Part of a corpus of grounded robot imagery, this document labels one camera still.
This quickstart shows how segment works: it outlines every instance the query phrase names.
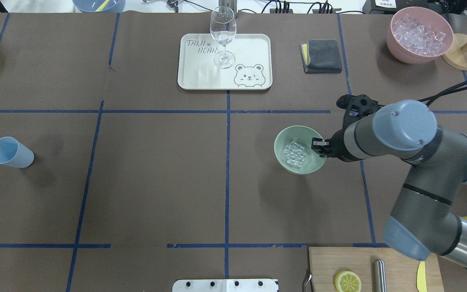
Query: folded towel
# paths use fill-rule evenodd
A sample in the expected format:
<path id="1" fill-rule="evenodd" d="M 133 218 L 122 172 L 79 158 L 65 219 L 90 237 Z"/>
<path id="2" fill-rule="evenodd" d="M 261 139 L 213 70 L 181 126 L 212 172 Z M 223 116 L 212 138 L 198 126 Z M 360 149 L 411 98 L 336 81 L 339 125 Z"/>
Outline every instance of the folded towel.
<path id="1" fill-rule="evenodd" d="M 302 63 L 306 73 L 339 73 L 341 58 L 334 39 L 312 39 L 300 44 Z"/>

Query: lemon slice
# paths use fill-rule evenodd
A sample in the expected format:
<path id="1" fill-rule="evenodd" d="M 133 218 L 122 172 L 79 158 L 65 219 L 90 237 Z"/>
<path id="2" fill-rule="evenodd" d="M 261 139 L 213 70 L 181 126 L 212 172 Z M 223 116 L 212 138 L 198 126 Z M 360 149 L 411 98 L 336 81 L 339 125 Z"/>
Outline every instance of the lemon slice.
<path id="1" fill-rule="evenodd" d="M 334 278 L 334 286 L 337 292 L 360 292 L 362 281 L 351 271 L 341 271 Z"/>

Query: green bowl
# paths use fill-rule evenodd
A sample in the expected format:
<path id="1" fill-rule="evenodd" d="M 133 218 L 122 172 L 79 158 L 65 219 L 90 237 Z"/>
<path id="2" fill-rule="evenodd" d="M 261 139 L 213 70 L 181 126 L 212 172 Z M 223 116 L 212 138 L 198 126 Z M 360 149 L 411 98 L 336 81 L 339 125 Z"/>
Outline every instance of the green bowl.
<path id="1" fill-rule="evenodd" d="M 292 174 L 310 174 L 319 170 L 326 162 L 326 158 L 320 157 L 311 149 L 311 139 L 313 137 L 322 138 L 319 133 L 306 126 L 291 126 L 280 131 L 280 133 L 276 135 L 273 144 L 275 157 L 280 165 Z M 302 163 L 301 167 L 289 165 L 281 158 L 284 147 L 293 141 L 296 141 L 306 149 L 306 160 Z"/>

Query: wine glass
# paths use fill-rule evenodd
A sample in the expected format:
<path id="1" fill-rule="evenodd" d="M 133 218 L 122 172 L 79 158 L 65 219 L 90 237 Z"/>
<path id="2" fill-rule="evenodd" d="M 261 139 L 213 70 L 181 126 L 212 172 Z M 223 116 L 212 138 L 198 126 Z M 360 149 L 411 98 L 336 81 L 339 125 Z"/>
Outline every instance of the wine glass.
<path id="1" fill-rule="evenodd" d="M 234 40 L 235 33 L 237 33 L 237 24 L 234 11 L 228 6 L 215 8 L 210 17 L 210 34 L 223 46 L 223 51 L 214 56 L 214 63 L 219 68 L 230 68 L 235 62 L 234 54 L 226 51 L 226 45 Z"/>

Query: yellow knife handle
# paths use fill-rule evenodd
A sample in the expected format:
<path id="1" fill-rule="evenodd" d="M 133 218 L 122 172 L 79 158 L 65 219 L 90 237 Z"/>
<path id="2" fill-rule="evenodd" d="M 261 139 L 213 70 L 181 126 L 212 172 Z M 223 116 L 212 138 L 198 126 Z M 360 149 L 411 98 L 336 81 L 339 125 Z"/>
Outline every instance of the yellow knife handle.
<path id="1" fill-rule="evenodd" d="M 419 292 L 426 292 L 426 268 L 424 261 L 420 261 L 417 268 L 417 290 Z"/>
<path id="2" fill-rule="evenodd" d="M 100 5 L 95 11 L 96 12 L 99 12 L 99 11 L 102 11 L 104 10 L 104 8 L 107 6 L 107 4 L 109 3 L 110 0 L 105 0 L 104 3 L 102 3 L 102 5 Z"/>

